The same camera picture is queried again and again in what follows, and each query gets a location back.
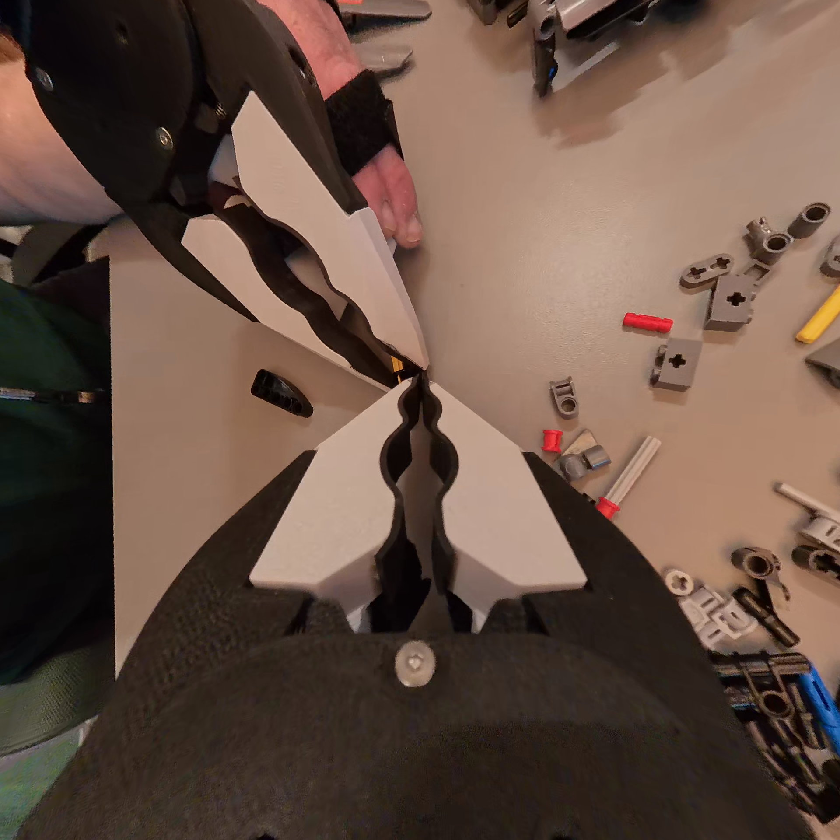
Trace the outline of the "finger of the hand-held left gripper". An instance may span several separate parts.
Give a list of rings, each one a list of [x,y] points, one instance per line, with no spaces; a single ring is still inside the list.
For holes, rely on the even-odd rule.
[[[268,288],[245,244],[225,221],[214,215],[192,219],[186,226],[182,245],[258,323],[339,368],[368,382],[376,382],[383,390],[394,386],[393,373],[385,371],[384,381],[380,381],[378,377],[357,371],[351,362],[322,342],[304,314],[281,301]]]
[[[427,369],[423,331],[366,205],[344,209],[255,92],[209,171],[213,212],[245,244],[261,279],[355,370]]]

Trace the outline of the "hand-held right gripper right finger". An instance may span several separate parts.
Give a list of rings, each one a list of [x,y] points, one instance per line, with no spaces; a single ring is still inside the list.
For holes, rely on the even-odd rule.
[[[526,453],[434,382],[421,380],[434,499],[432,562],[453,625],[479,632],[524,595],[583,589],[587,576]]]

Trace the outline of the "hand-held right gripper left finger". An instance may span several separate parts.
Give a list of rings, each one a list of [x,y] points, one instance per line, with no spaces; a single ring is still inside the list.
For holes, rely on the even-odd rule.
[[[422,379],[405,380],[324,440],[294,489],[249,581],[338,603],[359,630],[407,630],[424,574],[406,534],[399,479],[413,459]]]

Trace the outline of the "grey winged lego subassembly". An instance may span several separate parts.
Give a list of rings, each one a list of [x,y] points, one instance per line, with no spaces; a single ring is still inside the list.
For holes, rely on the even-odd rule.
[[[357,57],[366,69],[380,76],[392,76],[407,68],[413,57],[412,48],[379,45],[355,34],[376,26],[422,22],[432,14],[431,6],[425,1],[337,1],[336,4]]]

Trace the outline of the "pile of lego pieces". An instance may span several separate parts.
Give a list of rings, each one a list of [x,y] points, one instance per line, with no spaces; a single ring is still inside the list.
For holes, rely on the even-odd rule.
[[[760,282],[795,240],[808,238],[826,221],[831,207],[806,205],[785,231],[774,229],[766,218],[745,227],[750,262],[732,273],[733,258],[719,254],[689,265],[679,284],[687,289],[710,288],[706,331],[736,332],[753,319],[753,301]],[[692,385],[701,342],[671,339],[658,347],[649,377],[651,386],[684,392]],[[588,477],[611,460],[587,430],[581,430],[565,450],[560,430],[544,430],[542,450],[559,457],[552,464],[569,482]],[[646,437],[611,488],[597,500],[589,497],[607,519],[622,509],[623,501],[657,454],[661,442]],[[808,514],[798,533],[791,560],[801,569],[838,585],[838,508],[784,482],[773,490]],[[745,732],[758,750],[771,776],[787,798],[820,823],[838,821],[838,699],[816,670],[795,650],[800,637],[776,611],[771,586],[789,601],[781,579],[781,561],[771,551],[742,546],[731,552],[731,563],[745,574],[754,589],[740,586],[721,595],[688,573],[669,569],[662,573],[668,591],[708,651],[713,668]],[[721,646],[737,642],[762,627],[779,653],[729,654]],[[833,754],[818,770],[812,753]]]

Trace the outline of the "partly built lego car model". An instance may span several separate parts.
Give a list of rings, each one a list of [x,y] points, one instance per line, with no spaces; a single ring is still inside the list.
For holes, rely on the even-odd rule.
[[[540,98],[567,88],[615,54],[650,18],[682,23],[700,1],[468,1],[483,25],[504,18],[528,32],[532,89]]]

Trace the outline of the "person's left hand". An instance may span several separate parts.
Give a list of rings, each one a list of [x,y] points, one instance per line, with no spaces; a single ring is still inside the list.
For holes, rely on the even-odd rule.
[[[364,69],[339,17],[323,1],[263,1],[290,31],[313,70],[324,98],[343,88]],[[387,145],[353,176],[374,211],[384,235],[405,248],[417,247],[423,227],[417,195],[406,163]]]

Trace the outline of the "black mesh chair seat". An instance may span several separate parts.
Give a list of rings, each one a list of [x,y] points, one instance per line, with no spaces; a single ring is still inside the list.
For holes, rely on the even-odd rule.
[[[99,714],[115,677],[111,635],[61,650],[1,688],[1,756],[68,732]]]

